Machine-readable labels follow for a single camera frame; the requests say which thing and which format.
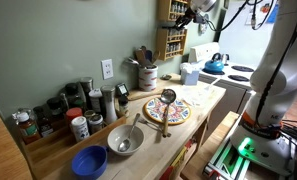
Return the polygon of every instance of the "tea kettle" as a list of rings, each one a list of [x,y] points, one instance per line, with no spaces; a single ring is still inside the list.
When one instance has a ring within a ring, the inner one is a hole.
[[[205,71],[219,73],[222,72],[224,64],[221,62],[221,54],[216,53],[212,56],[211,60],[205,63]]]

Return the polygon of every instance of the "electrical outlet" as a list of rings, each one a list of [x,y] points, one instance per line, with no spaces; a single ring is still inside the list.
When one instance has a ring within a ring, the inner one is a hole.
[[[101,67],[102,67],[102,75],[104,79],[109,79],[114,77],[114,71],[112,68],[112,60],[106,59],[101,61]]]

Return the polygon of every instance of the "pepper grinder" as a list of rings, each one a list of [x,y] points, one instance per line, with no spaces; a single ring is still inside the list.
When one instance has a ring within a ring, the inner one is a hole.
[[[116,115],[116,111],[115,111],[115,87],[114,86],[109,86],[109,85],[105,85],[102,86],[100,88],[101,93],[104,97],[104,101],[105,101],[105,107],[106,107],[106,118],[105,118],[105,122],[107,124],[111,124],[113,122],[115,122],[118,117]]]

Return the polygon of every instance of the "metal ladle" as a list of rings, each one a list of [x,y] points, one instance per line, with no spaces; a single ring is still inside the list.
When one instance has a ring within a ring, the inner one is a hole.
[[[135,125],[136,125],[136,123],[137,123],[139,117],[140,117],[140,114],[137,113],[137,114],[136,114],[136,117],[135,117],[135,120],[134,120],[134,123],[132,124],[132,128],[131,128],[131,130],[130,130],[130,133],[129,133],[127,139],[123,140],[123,141],[119,144],[119,146],[118,146],[118,151],[120,151],[120,152],[125,152],[125,151],[127,151],[127,150],[129,149],[129,147],[130,147],[130,145],[131,145],[131,142],[130,142],[130,136],[131,136],[132,131],[134,130],[134,127],[135,127]]]
[[[176,100],[176,92],[172,89],[164,89],[164,91],[161,93],[161,102],[167,104],[167,107],[164,112],[164,130],[162,133],[162,136],[165,138],[168,134],[168,110],[169,105],[173,103]]]

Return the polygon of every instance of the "shelf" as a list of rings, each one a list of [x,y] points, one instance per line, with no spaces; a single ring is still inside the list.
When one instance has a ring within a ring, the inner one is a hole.
[[[126,117],[123,116],[78,143],[69,127],[61,128],[28,145],[22,142],[33,176],[36,179],[42,179],[72,159],[83,148],[106,141],[110,131],[125,123]]]

